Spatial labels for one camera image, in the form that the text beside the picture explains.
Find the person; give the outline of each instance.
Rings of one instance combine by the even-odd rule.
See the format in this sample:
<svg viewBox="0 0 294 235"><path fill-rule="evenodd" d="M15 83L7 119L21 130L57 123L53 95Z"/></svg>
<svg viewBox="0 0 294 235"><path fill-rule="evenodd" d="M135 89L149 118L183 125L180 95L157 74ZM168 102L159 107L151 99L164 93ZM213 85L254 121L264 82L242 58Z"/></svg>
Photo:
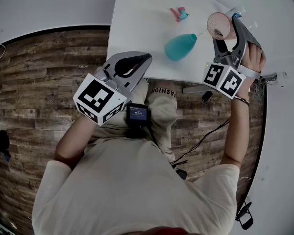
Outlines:
<svg viewBox="0 0 294 235"><path fill-rule="evenodd" d="M264 53L249 44L242 65L260 72L265 62ZM245 79L237 96L248 101L253 81ZM101 127L81 116L59 142L54 160L47 164L32 212L36 235L230 232L237 207L237 181L248 146L248 105L231 101L220 165L191 183L182 180L168 163L174 160L169 144L176 119L172 83L148 88L144 80L133 91L134 101L146 102L151 110L159 147L149 136L126 138L123 112ZM91 147L85 150L90 139Z"/></svg>

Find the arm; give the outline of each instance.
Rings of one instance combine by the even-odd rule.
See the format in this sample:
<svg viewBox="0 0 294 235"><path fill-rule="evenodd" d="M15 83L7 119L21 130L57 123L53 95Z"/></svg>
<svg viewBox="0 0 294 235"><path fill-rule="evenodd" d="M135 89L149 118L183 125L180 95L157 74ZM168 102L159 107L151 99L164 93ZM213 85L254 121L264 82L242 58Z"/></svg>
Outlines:
<svg viewBox="0 0 294 235"><path fill-rule="evenodd" d="M60 161L73 169L82 157L96 126L96 123L86 116L80 116L57 145L54 160Z"/></svg>
<svg viewBox="0 0 294 235"><path fill-rule="evenodd" d="M246 47L242 65L261 72L266 63L263 52L254 44ZM248 89L254 79L247 78L237 92L237 96L249 101ZM226 135L224 155L220 164L232 164L241 168L249 140L249 111L244 102L233 99L231 102L230 124Z"/></svg>

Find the white t-shirt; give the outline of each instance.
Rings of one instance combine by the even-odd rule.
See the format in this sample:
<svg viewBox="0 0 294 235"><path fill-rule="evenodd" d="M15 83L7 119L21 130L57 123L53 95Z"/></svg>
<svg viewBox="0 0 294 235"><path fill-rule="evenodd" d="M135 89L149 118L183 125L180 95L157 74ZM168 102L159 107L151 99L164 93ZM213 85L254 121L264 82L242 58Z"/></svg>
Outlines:
<svg viewBox="0 0 294 235"><path fill-rule="evenodd" d="M121 235L157 226L228 234L239 169L223 164L194 183L182 180L150 141L97 144L73 171L50 161L36 195L36 235Z"/></svg>

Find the wooden floor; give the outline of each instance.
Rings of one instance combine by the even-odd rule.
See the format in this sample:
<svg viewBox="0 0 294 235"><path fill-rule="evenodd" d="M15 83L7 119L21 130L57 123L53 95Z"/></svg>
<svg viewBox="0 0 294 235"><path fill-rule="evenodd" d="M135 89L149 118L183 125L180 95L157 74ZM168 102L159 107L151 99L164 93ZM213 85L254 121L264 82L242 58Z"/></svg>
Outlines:
<svg viewBox="0 0 294 235"><path fill-rule="evenodd" d="M18 227L13 229L0 213L0 222L16 234L33 234L31 211L47 161L78 118L73 95L88 73L106 59L109 30L50 33L13 42L0 59L0 130L10 137L10 163L0 155L0 209ZM178 120L172 127L176 156L189 150L207 132L230 116L230 102L214 93L206 106L202 94L182 94L190 84L176 82ZM251 177L262 129L260 101L250 96L250 139L241 177ZM220 162L227 126L209 135L180 165L194 181ZM237 199L249 179L240 179Z"/></svg>

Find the bracelet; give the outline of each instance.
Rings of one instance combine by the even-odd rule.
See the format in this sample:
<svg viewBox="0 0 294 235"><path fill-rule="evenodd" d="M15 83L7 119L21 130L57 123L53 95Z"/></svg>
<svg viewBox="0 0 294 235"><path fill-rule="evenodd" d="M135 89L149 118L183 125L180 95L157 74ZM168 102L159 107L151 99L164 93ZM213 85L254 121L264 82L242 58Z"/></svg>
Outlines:
<svg viewBox="0 0 294 235"><path fill-rule="evenodd" d="M237 99L237 100L239 100L239 101L244 102L244 103L247 104L248 107L249 107L249 102L248 102L247 100L245 100L244 98L241 98L241 97L238 97L238 96L234 96L234 98Z"/></svg>

